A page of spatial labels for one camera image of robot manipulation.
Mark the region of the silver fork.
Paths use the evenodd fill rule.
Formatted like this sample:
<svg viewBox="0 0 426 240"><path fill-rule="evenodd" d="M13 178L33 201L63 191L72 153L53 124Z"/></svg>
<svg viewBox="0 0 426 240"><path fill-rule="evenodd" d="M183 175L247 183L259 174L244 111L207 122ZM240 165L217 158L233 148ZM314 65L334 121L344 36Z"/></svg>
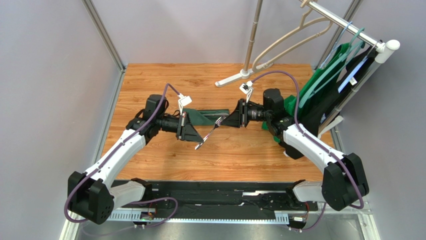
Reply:
<svg viewBox="0 0 426 240"><path fill-rule="evenodd" d="M222 124L222 122L227 118L227 116L223 115L219 117L213 124L212 130L202 139L202 142L195 146L195 150L198 150L206 141L207 139L212 135L213 131L217 128L219 128Z"/></svg>

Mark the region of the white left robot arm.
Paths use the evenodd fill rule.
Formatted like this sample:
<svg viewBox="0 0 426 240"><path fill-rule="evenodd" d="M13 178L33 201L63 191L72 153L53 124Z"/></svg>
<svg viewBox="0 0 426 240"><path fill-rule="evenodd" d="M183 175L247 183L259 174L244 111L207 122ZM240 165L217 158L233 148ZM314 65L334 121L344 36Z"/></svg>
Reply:
<svg viewBox="0 0 426 240"><path fill-rule="evenodd" d="M130 159L142 150L160 131L174 133L180 141L202 143L203 138L191 123L190 115L181 111L179 116L167 114L167 98L152 94L145 107L129 121L119 140L96 163L84 172L73 172L67 182L68 197L64 206L69 212L82 217L82 221L103 224L113 210L129 204L153 202L153 186L140 178L113 186L117 175Z"/></svg>

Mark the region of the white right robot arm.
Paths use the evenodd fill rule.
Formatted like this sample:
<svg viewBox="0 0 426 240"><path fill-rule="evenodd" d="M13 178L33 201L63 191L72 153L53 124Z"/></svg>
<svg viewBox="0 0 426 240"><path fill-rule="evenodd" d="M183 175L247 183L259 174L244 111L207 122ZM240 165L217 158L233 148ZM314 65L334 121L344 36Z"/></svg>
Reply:
<svg viewBox="0 0 426 240"><path fill-rule="evenodd" d="M335 211L353 207L370 192L361 158L355 153L338 151L286 112L277 88L263 92L263 103L241 98L235 110L221 121L221 126L245 128L251 121L265 122L268 131L280 139L280 146L292 159L308 158L322 172L322 181L299 180L288 188L298 202L323 202Z"/></svg>

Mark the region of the dark green cloth napkin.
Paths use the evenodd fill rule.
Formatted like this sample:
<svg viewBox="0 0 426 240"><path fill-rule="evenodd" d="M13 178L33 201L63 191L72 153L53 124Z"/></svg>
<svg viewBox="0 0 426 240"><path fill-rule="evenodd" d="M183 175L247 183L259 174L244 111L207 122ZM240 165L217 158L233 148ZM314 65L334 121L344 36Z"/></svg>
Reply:
<svg viewBox="0 0 426 240"><path fill-rule="evenodd" d="M228 109L184 108L183 111L189 114L193 126L213 126L219 117L230 114Z"/></svg>

